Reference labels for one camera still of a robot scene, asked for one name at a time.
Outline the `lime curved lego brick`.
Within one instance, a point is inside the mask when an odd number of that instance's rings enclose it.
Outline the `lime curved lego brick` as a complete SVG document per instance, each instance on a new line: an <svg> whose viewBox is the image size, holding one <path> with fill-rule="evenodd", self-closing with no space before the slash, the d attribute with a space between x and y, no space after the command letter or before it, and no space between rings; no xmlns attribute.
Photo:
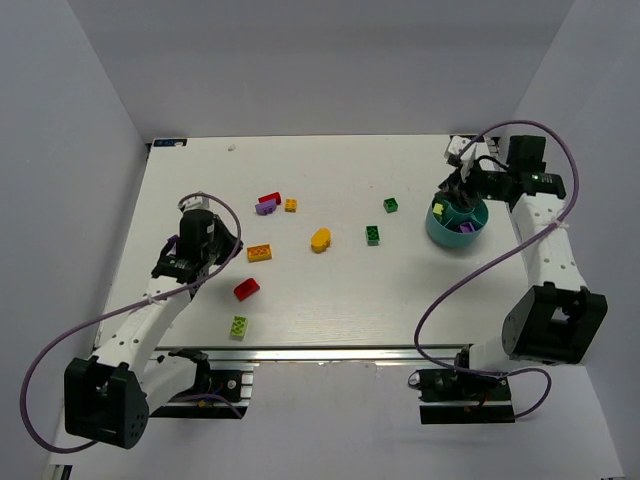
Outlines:
<svg viewBox="0 0 640 480"><path fill-rule="evenodd" d="M442 220L445 211L446 211L446 206L442 203L436 202L432 206L432 213L438 221Z"/></svg>

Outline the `purple curved lego brick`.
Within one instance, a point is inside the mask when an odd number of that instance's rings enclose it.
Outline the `purple curved lego brick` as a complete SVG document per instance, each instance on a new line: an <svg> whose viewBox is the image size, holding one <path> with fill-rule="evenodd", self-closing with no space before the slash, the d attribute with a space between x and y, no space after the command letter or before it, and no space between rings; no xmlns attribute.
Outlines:
<svg viewBox="0 0 640 480"><path fill-rule="evenodd" d="M472 234L476 232L474 224L470 221L463 222L458 226L458 229L463 234Z"/></svg>

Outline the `red curved lego brick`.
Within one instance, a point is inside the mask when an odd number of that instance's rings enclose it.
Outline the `red curved lego brick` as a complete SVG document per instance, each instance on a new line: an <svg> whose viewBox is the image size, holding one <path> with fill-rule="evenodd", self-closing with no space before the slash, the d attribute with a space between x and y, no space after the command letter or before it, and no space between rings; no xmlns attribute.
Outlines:
<svg viewBox="0 0 640 480"><path fill-rule="evenodd" d="M259 290L259 283L254 278L248 278L233 289L233 294L239 302L242 302L257 293Z"/></svg>

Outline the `lime rectangular lego brick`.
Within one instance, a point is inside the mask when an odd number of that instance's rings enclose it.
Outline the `lime rectangular lego brick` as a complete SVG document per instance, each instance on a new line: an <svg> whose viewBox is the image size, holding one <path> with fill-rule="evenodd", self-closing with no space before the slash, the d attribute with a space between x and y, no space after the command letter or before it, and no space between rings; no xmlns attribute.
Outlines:
<svg viewBox="0 0 640 480"><path fill-rule="evenodd" d="M246 317L235 316L232 320L229 336L235 340L245 338L248 330L249 320Z"/></svg>

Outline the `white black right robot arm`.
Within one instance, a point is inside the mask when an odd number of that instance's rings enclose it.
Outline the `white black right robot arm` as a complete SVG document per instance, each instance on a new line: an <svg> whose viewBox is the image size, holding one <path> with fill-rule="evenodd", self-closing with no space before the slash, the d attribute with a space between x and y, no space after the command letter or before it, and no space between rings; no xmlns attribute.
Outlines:
<svg viewBox="0 0 640 480"><path fill-rule="evenodd" d="M464 348L457 370L489 376L534 364L579 364L608 311L605 296L588 288L576 264L565 223L575 200L562 178L547 172L545 145L541 136L512 137L495 171L481 167L483 157L468 138L454 136L446 147L454 171L437 197L475 226L482 224L477 213L486 201L505 203L528 279L500 334Z"/></svg>

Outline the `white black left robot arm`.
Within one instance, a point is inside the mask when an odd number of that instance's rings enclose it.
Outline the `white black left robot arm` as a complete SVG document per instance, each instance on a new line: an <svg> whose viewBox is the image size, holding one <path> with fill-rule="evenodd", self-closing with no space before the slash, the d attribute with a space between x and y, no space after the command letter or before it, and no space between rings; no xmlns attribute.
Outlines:
<svg viewBox="0 0 640 480"><path fill-rule="evenodd" d="M160 362L151 356L210 268L233 258L241 247L210 210L183 213L177 240L161 251L141 306L90 358L74 359L67 366L67 433L130 449L149 417L170 400L211 393L211 368L204 352L180 348Z"/></svg>

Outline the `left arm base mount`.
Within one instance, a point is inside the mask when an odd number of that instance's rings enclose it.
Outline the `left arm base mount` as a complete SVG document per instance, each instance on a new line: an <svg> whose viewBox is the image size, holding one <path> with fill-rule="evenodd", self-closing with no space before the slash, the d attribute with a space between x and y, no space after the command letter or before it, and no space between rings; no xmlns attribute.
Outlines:
<svg viewBox="0 0 640 480"><path fill-rule="evenodd" d="M248 410L253 372L213 361L200 350L179 349L151 360L140 384L152 418L240 420Z"/></svg>

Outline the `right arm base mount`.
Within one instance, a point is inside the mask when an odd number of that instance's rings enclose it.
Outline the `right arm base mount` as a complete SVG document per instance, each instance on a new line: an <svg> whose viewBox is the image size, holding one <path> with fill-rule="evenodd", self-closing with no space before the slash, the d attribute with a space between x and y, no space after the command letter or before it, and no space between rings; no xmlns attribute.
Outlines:
<svg viewBox="0 0 640 480"><path fill-rule="evenodd" d="M515 422L505 379L472 376L450 369L422 369L407 385L418 393L422 425L480 425Z"/></svg>

